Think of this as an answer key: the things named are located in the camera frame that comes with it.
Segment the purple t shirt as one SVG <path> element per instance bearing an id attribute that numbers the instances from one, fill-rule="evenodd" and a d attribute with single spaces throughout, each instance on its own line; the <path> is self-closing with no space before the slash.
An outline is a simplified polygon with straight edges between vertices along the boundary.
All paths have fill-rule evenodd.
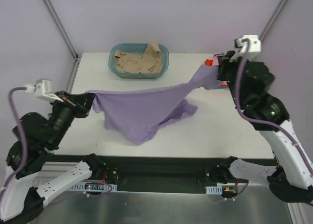
<path id="1" fill-rule="evenodd" d="M 119 131 L 127 140 L 141 145 L 160 128 L 192 117 L 198 107 L 185 98 L 195 89 L 211 90 L 221 84 L 218 65 L 201 65 L 187 83 L 137 91 L 90 90 L 92 108 L 104 114 L 104 127 Z"/>

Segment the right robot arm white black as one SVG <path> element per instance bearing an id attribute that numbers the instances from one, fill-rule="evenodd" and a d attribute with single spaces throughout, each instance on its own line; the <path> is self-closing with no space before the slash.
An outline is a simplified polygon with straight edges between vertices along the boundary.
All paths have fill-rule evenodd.
<path id="1" fill-rule="evenodd" d="M 287 203 L 313 203 L 313 163 L 299 142 L 284 104 L 268 93 L 275 77 L 263 62 L 242 59 L 231 61 L 235 55 L 215 55 L 218 80 L 226 82 L 235 108 L 270 145 L 277 166 L 263 166 L 237 157 L 227 158 L 210 171 L 215 182 L 228 183 L 245 179 L 268 187 L 272 194 Z"/>

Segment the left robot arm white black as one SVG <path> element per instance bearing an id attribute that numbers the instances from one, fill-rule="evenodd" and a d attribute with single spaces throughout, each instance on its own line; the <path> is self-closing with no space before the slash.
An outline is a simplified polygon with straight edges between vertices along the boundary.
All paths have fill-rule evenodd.
<path id="1" fill-rule="evenodd" d="M 54 93 L 52 112 L 44 118 L 37 112 L 29 112 L 17 118 L 12 132 L 17 141 L 6 159 L 6 181 L 0 191 L 0 222 L 2 224 L 26 224 L 37 218 L 43 209 L 72 185 L 85 179 L 101 180 L 105 165 L 96 154 L 84 156 L 70 171 L 56 179 L 33 187 L 34 178 L 51 158 L 50 151 L 59 144 L 76 118 L 86 118 L 91 110 L 95 94 Z"/>

